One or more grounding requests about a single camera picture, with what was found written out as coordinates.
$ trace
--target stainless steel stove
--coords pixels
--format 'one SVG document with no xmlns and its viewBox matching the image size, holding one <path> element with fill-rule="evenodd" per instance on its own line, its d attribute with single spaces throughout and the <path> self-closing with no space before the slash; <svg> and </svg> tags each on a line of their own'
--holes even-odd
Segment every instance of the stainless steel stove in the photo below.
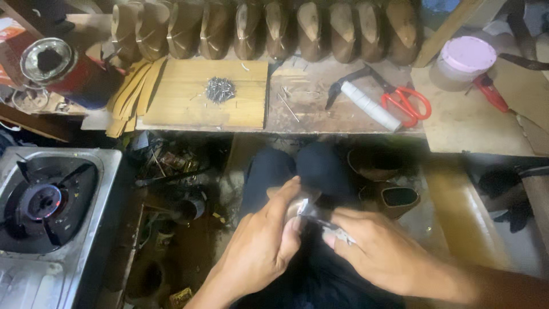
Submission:
<svg viewBox="0 0 549 309">
<path fill-rule="evenodd" d="M 0 309 L 93 307 L 129 189 L 131 173 L 121 163 L 116 150 L 6 150 Z"/>
</svg>

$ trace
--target dark pants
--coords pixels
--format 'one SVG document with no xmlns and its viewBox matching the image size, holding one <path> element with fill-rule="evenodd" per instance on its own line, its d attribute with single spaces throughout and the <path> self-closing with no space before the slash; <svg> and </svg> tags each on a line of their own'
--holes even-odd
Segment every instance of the dark pants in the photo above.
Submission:
<svg viewBox="0 0 549 309">
<path fill-rule="evenodd" d="M 328 144 L 312 143 L 294 161 L 271 148 L 257 153 L 245 172 L 240 219 L 267 202 L 266 190 L 282 186 L 295 175 L 322 191 L 319 206 L 358 205 L 346 166 Z M 402 298 L 375 287 L 336 255 L 321 237 L 321 228 L 307 223 L 301 248 L 282 276 L 263 290 L 237 301 L 233 308 L 402 308 Z"/>
</svg>

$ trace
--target red scissors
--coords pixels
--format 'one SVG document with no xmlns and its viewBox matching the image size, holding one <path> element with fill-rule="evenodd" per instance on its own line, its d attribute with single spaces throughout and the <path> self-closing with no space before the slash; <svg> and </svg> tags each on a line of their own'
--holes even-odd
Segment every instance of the red scissors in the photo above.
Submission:
<svg viewBox="0 0 549 309">
<path fill-rule="evenodd" d="M 390 101 L 410 118 L 409 121 L 402 122 L 402 126 L 411 128 L 417 124 L 418 119 L 425 120 L 431 116 L 431 103 L 421 93 L 417 92 L 414 89 L 406 87 L 395 87 L 391 85 L 385 79 L 383 79 L 383 77 L 381 77 L 381 75 L 379 75 L 379 73 L 377 73 L 374 69 L 371 70 L 370 74 L 385 92 L 381 96 L 381 106 L 387 109 L 387 101 Z M 400 100 L 395 100 L 393 98 L 393 94 L 398 95 Z M 410 104 L 410 100 L 408 99 L 410 96 L 417 97 L 425 105 L 425 115 L 422 115 Z"/>
</svg>

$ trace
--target stove burner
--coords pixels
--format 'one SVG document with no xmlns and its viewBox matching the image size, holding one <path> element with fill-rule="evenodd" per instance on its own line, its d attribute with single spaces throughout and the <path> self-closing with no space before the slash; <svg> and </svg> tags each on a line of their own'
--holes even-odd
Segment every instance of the stove burner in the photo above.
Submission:
<svg viewBox="0 0 549 309">
<path fill-rule="evenodd" d="M 23 194 L 21 206 L 31 220 L 39 221 L 51 216 L 61 205 L 62 199 L 61 190 L 56 186 L 34 185 Z"/>
</svg>

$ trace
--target plastic container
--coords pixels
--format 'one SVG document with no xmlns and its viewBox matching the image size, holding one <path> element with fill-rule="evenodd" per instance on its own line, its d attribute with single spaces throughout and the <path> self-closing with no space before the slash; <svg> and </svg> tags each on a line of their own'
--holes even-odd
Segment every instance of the plastic container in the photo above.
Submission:
<svg viewBox="0 0 549 309">
<path fill-rule="evenodd" d="M 446 91 L 465 90 L 477 76 L 496 62 L 496 51 L 485 41 L 462 36 L 444 44 L 429 71 L 431 82 Z"/>
</svg>

